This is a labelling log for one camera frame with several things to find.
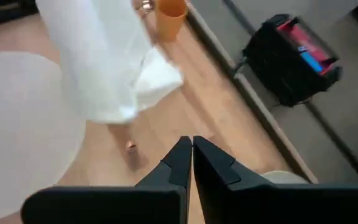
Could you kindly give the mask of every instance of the gray floor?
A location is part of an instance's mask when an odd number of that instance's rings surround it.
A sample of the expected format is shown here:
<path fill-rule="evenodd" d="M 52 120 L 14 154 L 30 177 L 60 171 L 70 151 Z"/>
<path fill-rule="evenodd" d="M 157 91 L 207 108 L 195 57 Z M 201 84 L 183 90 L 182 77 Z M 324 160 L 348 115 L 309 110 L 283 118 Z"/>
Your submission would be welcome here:
<path fill-rule="evenodd" d="M 316 17 L 305 10 L 310 5 L 295 0 L 285 1 L 286 4 L 292 4 L 290 9 L 280 8 L 282 5 L 265 7 L 271 0 L 234 0 L 256 27 L 274 13 L 302 12 L 299 14 L 304 15 L 312 28 L 339 54 L 340 63 L 344 67 L 343 79 L 328 92 L 316 95 L 313 101 L 358 156 L 358 23 L 350 15 L 341 19 L 336 16 L 338 13 L 329 10 L 320 13 L 329 14 L 329 18 L 324 19 L 330 22 L 321 23 L 322 17 Z M 236 22 L 221 0 L 209 0 L 208 3 L 192 0 L 192 3 L 232 59 L 238 61 L 241 49 L 250 39 L 248 33 Z M 353 0 L 343 3 L 335 8 L 336 12 L 342 10 L 339 14 L 355 4 Z M 349 163 L 303 105 L 294 108 L 275 106 L 277 102 L 274 97 L 255 75 L 248 68 L 242 72 L 320 182 L 358 182 L 358 176 Z"/>

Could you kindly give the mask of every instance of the white round table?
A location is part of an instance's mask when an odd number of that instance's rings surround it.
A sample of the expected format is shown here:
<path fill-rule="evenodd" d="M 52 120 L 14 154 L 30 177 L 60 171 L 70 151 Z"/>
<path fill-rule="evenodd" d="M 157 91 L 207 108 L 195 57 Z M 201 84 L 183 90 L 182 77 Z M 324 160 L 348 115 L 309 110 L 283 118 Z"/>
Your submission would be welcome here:
<path fill-rule="evenodd" d="M 85 133 L 62 95 L 59 66 L 39 55 L 0 53 L 0 218 L 56 184 Z"/>

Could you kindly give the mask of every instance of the white cloth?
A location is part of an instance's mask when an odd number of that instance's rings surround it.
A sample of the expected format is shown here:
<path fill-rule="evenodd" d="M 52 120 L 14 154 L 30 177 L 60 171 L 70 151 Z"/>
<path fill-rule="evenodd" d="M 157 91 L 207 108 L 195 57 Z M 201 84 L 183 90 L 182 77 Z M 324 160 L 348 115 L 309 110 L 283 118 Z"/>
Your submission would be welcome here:
<path fill-rule="evenodd" d="M 60 51 L 69 102 L 86 119 L 125 123 L 183 82 L 152 46 L 130 0 L 37 0 Z"/>

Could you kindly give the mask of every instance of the person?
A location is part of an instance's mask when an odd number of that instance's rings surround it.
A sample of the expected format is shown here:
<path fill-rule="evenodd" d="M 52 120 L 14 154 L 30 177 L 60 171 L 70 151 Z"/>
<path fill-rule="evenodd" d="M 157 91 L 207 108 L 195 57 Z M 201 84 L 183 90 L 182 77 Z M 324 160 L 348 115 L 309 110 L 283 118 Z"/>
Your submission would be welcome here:
<path fill-rule="evenodd" d="M 131 123 L 183 84 L 150 39 L 139 6 L 152 0 L 36 0 L 60 52 L 63 91 L 85 119 L 106 124 L 119 149 L 136 152 Z"/>

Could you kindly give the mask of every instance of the wooden floor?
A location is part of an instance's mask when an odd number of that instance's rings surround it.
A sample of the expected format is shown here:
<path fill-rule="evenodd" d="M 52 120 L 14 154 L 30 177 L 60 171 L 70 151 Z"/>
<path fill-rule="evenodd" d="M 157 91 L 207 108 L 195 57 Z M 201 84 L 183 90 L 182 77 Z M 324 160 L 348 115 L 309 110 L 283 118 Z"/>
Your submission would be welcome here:
<path fill-rule="evenodd" d="M 147 18 L 154 32 L 154 15 Z M 180 67 L 185 84 L 133 124 L 140 155 L 122 156 L 107 127 L 87 122 L 83 147 L 59 185 L 134 185 L 150 172 L 182 135 L 202 135 L 258 173 L 288 170 L 251 110 L 185 26 L 174 43 L 154 39 Z M 39 16 L 0 25 L 0 51 L 26 51 L 58 63 Z M 0 223 L 20 223 L 15 213 Z M 189 223 L 204 223 L 196 185 L 191 186 Z"/>

